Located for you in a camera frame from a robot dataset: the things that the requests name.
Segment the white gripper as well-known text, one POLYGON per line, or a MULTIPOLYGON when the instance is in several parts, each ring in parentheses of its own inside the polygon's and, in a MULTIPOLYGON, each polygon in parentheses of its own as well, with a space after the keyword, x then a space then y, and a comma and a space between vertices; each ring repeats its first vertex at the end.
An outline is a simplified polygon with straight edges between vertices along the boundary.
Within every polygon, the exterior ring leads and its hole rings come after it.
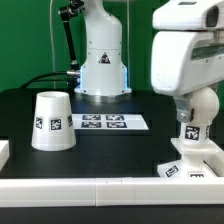
POLYGON ((191 96, 184 95, 224 80, 224 31, 161 31, 154 38, 151 84, 174 98, 177 120, 193 120, 191 96))

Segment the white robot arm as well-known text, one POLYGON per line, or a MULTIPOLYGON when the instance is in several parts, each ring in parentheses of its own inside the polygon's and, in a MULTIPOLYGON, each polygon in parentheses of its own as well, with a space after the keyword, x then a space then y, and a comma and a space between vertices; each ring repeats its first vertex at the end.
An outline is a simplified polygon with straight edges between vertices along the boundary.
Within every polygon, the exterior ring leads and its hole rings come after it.
MULTIPOLYGON (((93 100, 128 94, 121 60, 122 26, 103 0, 83 0, 86 60, 75 92, 93 100)), ((175 99, 177 119, 190 122, 194 91, 224 80, 224 0, 170 0, 153 13, 151 85, 175 99)))

